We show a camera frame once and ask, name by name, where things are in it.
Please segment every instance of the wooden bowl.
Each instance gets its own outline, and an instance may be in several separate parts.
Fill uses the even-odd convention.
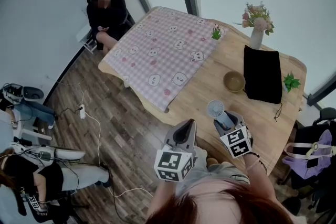
[[[230,92],[240,92],[245,87],[245,78],[237,71],[230,71],[224,76],[224,86]]]

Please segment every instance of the pink checkered tablecloth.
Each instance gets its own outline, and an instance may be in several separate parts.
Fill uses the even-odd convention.
[[[133,89],[165,111],[216,47],[214,24],[158,7],[128,31],[106,62]],[[227,28],[221,28],[222,36]]]

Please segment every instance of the white sneaker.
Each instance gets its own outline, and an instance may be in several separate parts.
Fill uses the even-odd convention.
[[[54,121],[54,123],[53,123],[52,125],[49,125],[49,126],[48,126],[48,129],[52,129],[52,128],[54,128],[54,126],[55,126],[55,122],[56,122],[56,121]]]

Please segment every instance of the white fan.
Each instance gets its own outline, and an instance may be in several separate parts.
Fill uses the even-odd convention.
[[[207,106],[207,113],[210,117],[215,118],[218,122],[223,123],[226,127],[233,127],[235,124],[225,113],[225,107],[222,101],[213,100]]]

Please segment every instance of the laminate flooring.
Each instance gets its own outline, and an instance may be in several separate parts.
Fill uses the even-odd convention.
[[[61,81],[63,84],[56,87],[48,101],[47,105],[60,116],[52,130],[45,128],[46,134],[53,137],[52,145],[83,150],[86,155],[82,162],[98,164],[99,124],[89,116],[82,120],[79,112],[75,112],[83,103],[85,111],[100,123],[100,161],[112,171],[115,194],[137,187],[154,194],[159,182],[153,169],[156,150],[162,147],[170,126],[148,113],[120,79],[99,71],[102,57],[101,52],[92,55],[85,50],[68,70]],[[211,145],[200,142],[199,146],[223,161],[212,151]],[[272,182],[283,177],[286,170],[287,167],[278,162],[270,175]],[[297,191],[288,186],[275,184],[275,189],[280,201],[297,195]],[[90,206],[89,209],[76,209],[81,219],[89,224],[123,223],[115,212],[113,196],[102,186],[78,190],[73,199],[78,204]],[[115,201],[122,218],[144,223],[151,201],[149,194],[134,190]],[[308,199],[303,204],[305,202],[307,206],[310,204]],[[309,215],[310,223],[316,218],[312,211],[303,210],[303,214]]]

